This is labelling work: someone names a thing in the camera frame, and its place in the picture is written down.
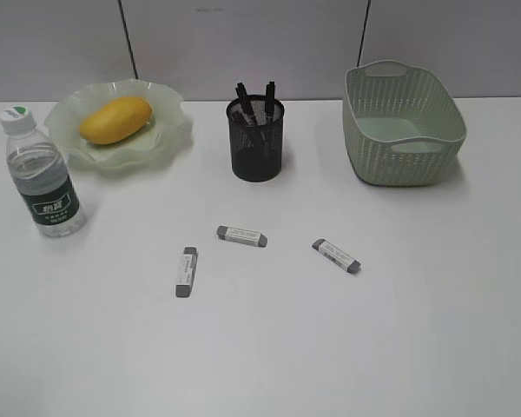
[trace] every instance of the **bottle cap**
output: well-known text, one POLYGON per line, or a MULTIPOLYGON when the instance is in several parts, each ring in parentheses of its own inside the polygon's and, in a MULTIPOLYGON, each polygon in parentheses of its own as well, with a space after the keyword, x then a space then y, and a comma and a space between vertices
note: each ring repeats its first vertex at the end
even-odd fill
POLYGON ((36 127, 31 110, 24 106, 8 107, 1 111, 0 123, 8 136, 31 132, 36 127))

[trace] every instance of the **mango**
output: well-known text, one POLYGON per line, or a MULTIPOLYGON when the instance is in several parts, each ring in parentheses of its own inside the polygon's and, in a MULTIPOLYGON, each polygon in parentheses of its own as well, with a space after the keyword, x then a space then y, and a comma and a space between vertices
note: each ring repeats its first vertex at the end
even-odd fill
POLYGON ((140 97, 116 98, 87 117, 79 126, 79 134, 97 145, 120 142, 142 128, 152 113, 140 97))

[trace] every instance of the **wall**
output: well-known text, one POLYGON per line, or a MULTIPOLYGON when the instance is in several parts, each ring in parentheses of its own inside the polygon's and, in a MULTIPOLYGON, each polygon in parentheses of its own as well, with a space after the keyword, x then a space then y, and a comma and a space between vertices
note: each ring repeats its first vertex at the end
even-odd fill
POLYGON ((190 100, 238 82, 279 98, 338 97, 356 64, 366 0, 124 0, 139 77, 190 100))
POLYGON ((521 96, 521 0, 372 0, 361 63, 392 57, 454 96, 521 96))
MULTIPOLYGON (((141 79, 191 100, 234 86, 339 98, 369 0, 122 0, 141 79)), ((372 0, 361 63, 434 71, 455 96, 521 96, 521 0, 372 0)), ((0 101, 134 76, 117 0, 0 3, 0 101)))
POLYGON ((0 2, 0 101, 57 100, 132 75, 116 0, 0 2))

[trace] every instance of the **plastic water bottle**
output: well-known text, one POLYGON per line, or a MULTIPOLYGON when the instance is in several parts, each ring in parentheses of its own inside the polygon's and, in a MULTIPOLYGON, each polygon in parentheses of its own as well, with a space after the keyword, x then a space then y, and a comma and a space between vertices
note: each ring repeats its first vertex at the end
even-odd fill
POLYGON ((0 113, 0 123, 8 136, 8 169, 36 226, 50 237, 79 230, 85 215, 68 169, 56 146, 36 128, 31 111, 24 106, 7 108, 0 113))

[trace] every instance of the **black mesh pen holder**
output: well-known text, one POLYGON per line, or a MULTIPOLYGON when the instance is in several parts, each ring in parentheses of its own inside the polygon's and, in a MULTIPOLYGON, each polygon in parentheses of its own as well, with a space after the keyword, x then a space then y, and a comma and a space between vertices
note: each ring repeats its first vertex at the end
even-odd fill
POLYGON ((239 99, 226 109, 232 170, 249 182, 268 181, 280 173, 284 106, 274 100, 274 117, 264 110, 265 96, 249 96, 254 115, 247 115, 239 99))

